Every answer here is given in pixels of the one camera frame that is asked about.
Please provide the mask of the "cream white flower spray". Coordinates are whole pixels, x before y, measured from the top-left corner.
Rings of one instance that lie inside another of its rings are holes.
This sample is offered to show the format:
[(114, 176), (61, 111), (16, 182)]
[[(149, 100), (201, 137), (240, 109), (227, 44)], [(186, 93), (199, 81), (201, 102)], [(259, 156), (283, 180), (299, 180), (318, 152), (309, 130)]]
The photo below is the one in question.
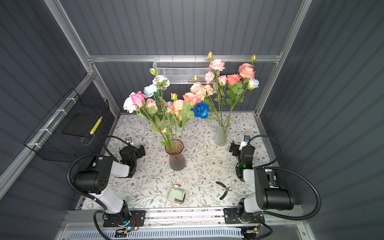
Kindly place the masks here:
[(211, 99), (211, 95), (214, 94), (214, 89), (211, 85), (202, 85), (199, 82), (195, 82), (190, 88), (188, 101), (194, 106), (196, 118), (210, 118), (215, 119), (219, 123), (222, 123), (222, 119), (219, 116), (216, 107)]

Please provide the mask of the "coral red rose stem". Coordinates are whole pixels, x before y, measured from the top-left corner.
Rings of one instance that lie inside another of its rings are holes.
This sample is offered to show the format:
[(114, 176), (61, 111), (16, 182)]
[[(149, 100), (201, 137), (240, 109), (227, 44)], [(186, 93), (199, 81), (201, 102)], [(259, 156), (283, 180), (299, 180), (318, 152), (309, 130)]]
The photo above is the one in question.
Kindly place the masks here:
[(242, 77), (239, 74), (226, 75), (227, 76), (227, 84), (225, 87), (219, 86), (219, 110), (220, 116), (222, 118), (222, 123), (229, 123), (231, 114), (228, 115), (226, 119), (223, 117), (223, 107), (225, 104), (230, 106), (230, 112), (233, 111), (236, 104), (240, 102), (244, 98), (244, 88)]

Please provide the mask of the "white blue rose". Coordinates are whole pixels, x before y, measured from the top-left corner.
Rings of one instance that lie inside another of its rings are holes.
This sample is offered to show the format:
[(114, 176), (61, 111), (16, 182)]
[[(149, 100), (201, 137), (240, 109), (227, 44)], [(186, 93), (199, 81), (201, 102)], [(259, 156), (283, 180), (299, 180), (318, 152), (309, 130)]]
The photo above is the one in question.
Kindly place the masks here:
[(249, 90), (256, 89), (259, 87), (259, 83), (260, 83), (259, 80), (253, 78), (253, 79), (249, 80), (247, 89), (249, 89)]

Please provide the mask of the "pale pink white rose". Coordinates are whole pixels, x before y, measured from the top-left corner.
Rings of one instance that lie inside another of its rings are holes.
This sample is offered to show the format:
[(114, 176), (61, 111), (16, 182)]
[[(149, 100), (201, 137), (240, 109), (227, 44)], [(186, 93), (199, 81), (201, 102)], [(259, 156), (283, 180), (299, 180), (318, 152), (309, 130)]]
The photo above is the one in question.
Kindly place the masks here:
[(136, 107), (134, 107), (133, 102), (132, 102), (132, 100), (130, 99), (130, 96), (129, 96), (128, 98), (126, 98), (126, 100), (125, 100), (125, 102), (124, 102), (124, 104), (123, 104), (123, 109), (124, 109), (125, 111), (127, 111), (128, 113), (130, 113), (130, 114), (132, 114), (132, 113), (136, 113), (136, 115), (137, 115)]

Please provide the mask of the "magenta rosebud stem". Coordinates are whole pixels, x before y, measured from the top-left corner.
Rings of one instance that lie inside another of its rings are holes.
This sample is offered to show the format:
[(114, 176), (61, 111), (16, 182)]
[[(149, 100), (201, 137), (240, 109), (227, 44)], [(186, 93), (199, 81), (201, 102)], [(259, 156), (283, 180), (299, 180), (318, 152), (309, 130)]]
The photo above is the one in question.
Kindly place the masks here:
[[(144, 114), (142, 113), (142, 110), (145, 108), (146, 100), (148, 98), (146, 99), (145, 95), (141, 91), (139, 91), (137, 93), (131, 94), (130, 99), (132, 100), (134, 107), (136, 107), (136, 112), (137, 112), (138, 117), (139, 118), (145, 118), (148, 120), (148, 116), (146, 115), (146, 113), (144, 113)], [(157, 100), (156, 103), (157, 103), (158, 107), (161, 105), (159, 100)]]

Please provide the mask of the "small pink rose spray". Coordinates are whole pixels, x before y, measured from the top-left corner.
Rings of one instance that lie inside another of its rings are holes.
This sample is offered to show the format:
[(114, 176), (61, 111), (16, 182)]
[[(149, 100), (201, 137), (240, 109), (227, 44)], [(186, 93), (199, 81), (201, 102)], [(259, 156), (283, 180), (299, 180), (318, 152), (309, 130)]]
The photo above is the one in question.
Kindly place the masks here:
[(176, 153), (179, 149), (178, 140), (181, 140), (184, 133), (185, 123), (180, 115), (183, 109), (184, 101), (178, 99), (178, 95), (171, 93), (171, 101), (168, 102), (166, 117), (167, 125), (167, 140), (172, 153)]

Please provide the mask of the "salmon rose stem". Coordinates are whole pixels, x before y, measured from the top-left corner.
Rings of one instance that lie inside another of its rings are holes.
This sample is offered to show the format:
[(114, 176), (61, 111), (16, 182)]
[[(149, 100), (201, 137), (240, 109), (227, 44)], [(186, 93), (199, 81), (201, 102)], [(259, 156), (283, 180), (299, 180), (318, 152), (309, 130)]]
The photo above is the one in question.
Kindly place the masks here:
[(175, 115), (178, 120), (178, 126), (181, 128), (181, 133), (178, 134), (180, 141), (182, 141), (187, 122), (194, 116), (194, 106), (200, 102), (201, 100), (199, 97), (192, 93), (184, 94), (183, 100), (174, 101), (173, 107), (175, 110)]

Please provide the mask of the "mint white peony spray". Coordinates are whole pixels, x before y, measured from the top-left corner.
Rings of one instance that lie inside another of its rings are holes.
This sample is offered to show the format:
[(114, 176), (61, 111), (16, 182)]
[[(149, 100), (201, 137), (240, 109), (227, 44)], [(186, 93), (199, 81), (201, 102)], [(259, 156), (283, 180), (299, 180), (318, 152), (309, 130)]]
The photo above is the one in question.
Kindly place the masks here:
[(165, 90), (170, 86), (170, 81), (167, 77), (160, 75), (155, 68), (150, 69), (150, 73), (153, 75), (152, 84), (144, 88), (144, 95), (146, 98), (152, 98), (159, 100), (160, 104), (164, 106), (164, 112), (166, 114), (168, 102), (164, 100), (163, 94)]

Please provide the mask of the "clear frosted glass vase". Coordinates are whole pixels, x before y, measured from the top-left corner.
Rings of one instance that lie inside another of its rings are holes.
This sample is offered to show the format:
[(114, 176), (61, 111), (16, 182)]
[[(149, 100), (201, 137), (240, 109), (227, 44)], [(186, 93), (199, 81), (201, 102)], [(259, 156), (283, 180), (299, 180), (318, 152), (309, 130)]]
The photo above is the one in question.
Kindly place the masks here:
[(215, 136), (215, 144), (219, 147), (225, 146), (228, 141), (230, 123), (218, 123), (218, 129)]

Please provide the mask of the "pink peony flower spray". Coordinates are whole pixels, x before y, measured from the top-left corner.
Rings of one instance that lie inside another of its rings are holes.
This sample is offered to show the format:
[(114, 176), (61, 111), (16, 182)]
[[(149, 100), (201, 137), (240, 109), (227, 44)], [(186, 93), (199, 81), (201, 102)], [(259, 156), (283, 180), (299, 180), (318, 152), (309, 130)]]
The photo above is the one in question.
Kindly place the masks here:
[(210, 61), (208, 67), (210, 70), (205, 74), (204, 80), (206, 85), (209, 84), (214, 89), (214, 94), (211, 95), (211, 99), (218, 110), (219, 114), (221, 113), (219, 110), (219, 82), (218, 77), (221, 76), (222, 71), (225, 69), (225, 62), (222, 59), (214, 59), (214, 55), (212, 52), (207, 54), (207, 58)]

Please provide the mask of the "small pink rose stem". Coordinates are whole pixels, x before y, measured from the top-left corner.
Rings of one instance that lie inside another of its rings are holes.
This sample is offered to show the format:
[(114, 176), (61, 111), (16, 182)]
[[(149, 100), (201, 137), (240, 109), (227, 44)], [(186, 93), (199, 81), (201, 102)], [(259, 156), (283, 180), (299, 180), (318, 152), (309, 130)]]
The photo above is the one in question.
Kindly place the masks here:
[(151, 130), (153, 132), (161, 134), (161, 131), (164, 128), (168, 127), (168, 120), (164, 112), (163, 103), (158, 107), (154, 99), (148, 98), (146, 100), (146, 105), (145, 108), (142, 110), (142, 113), (146, 113), (146, 115), (148, 116), (149, 122), (153, 125), (151, 127)]

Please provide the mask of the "orange pink peony spray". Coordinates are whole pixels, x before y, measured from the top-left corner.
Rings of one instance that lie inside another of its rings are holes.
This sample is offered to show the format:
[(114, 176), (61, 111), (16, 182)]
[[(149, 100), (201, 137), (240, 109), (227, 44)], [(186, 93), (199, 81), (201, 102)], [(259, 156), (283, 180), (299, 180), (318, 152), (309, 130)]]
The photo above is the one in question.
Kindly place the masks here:
[(245, 93), (247, 91), (252, 91), (252, 90), (247, 89), (247, 86), (248, 86), (249, 80), (251, 80), (251, 79), (253, 79), (255, 77), (256, 71), (255, 71), (254, 62), (256, 61), (256, 59), (257, 59), (256, 55), (253, 55), (251, 57), (251, 63), (243, 63), (242, 65), (239, 66), (239, 69), (238, 69), (238, 73), (237, 74), (239, 74), (242, 77), (242, 82), (243, 82), (243, 85), (244, 85), (243, 86), (243, 88), (245, 90), (244, 98), (245, 98)]

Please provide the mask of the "dark red glass vase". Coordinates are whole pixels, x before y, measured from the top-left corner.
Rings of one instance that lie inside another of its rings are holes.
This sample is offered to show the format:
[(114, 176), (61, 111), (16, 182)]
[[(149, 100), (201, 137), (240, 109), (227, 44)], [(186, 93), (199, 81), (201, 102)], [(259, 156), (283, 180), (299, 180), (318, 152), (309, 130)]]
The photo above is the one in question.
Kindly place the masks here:
[(187, 159), (183, 153), (184, 144), (180, 140), (173, 140), (171, 148), (165, 147), (166, 153), (169, 155), (170, 168), (176, 172), (183, 170), (187, 165)]

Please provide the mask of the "cream rose stem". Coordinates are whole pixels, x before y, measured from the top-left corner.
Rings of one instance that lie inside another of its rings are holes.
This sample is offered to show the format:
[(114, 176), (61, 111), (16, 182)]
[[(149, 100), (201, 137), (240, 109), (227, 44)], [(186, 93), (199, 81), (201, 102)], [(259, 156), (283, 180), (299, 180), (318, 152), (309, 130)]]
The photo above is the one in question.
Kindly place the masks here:
[(198, 82), (194, 83), (191, 86), (190, 91), (191, 91), (192, 94), (198, 96), (199, 99), (201, 100), (201, 102), (204, 101), (204, 98), (205, 98), (205, 96), (207, 94), (207, 90), (205, 89), (205, 87), (202, 84), (198, 83)]

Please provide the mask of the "pink tulip bud stem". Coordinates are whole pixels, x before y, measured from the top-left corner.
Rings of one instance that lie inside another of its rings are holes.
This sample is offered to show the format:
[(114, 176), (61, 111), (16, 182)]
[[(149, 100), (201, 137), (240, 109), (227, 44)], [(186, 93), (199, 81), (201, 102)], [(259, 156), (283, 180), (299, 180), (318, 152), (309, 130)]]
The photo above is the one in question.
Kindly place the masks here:
[(171, 127), (166, 127), (161, 131), (161, 135), (163, 137), (163, 141), (161, 142), (165, 147), (167, 147), (170, 151), (175, 149), (175, 139), (173, 135), (173, 130)]

